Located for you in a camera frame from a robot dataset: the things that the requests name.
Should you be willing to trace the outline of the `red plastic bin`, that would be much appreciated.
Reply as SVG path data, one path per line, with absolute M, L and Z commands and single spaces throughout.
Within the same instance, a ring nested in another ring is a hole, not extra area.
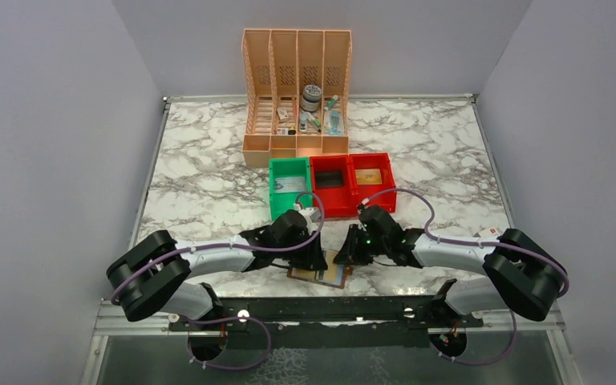
M 394 213 L 397 192 L 387 192 L 371 198 L 376 193 L 396 187 L 389 155 L 386 152 L 354 153 L 350 154 L 349 158 L 355 174 L 355 205 L 368 198 L 372 204 Z
M 354 181 L 347 155 L 310 158 L 312 191 L 322 200 L 327 218 L 354 217 Z

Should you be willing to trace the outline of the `gold VIP card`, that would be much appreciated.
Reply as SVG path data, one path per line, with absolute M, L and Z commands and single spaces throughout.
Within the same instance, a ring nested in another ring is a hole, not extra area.
M 379 168 L 355 169 L 355 178 L 358 185 L 382 184 L 383 177 Z

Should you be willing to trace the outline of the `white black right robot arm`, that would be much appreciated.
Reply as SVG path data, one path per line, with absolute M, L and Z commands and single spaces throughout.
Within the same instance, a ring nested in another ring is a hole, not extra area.
M 468 281 L 447 280 L 433 297 L 427 316 L 441 326 L 476 311 L 499 309 L 542 321 L 569 286 L 565 269 L 520 230 L 491 238 L 442 238 L 426 229 L 404 229 L 373 205 L 360 212 L 357 225 L 350 225 L 334 261 L 368 265 L 377 256 L 398 267 L 447 267 L 476 274 Z

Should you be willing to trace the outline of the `green plastic bin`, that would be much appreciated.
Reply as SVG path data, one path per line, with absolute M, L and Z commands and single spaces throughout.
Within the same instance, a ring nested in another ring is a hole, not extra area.
M 308 157 L 277 158 L 269 163 L 269 208 L 274 221 L 294 207 L 299 193 L 312 191 Z

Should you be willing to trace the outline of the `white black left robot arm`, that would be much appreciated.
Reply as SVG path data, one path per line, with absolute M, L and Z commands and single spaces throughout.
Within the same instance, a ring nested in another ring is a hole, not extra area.
M 290 209 L 271 224 L 243 231 L 228 240 L 179 245 L 167 230 L 158 230 L 112 262 L 106 275 L 130 322 L 159 311 L 189 318 L 199 328 L 214 327 L 222 305 L 211 285 L 188 280 L 220 272 L 246 273 L 271 266 L 324 270 L 320 233 L 324 218 L 315 207 Z

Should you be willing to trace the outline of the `brown leather card holder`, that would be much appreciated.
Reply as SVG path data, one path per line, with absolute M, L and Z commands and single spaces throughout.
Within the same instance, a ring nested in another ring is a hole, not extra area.
M 315 285 L 343 289 L 347 279 L 352 275 L 353 267 L 350 265 L 336 264 L 334 262 L 336 255 L 336 250 L 324 249 L 323 257 L 327 263 L 327 269 L 310 271 L 290 268 L 286 276 L 291 279 L 309 282 Z

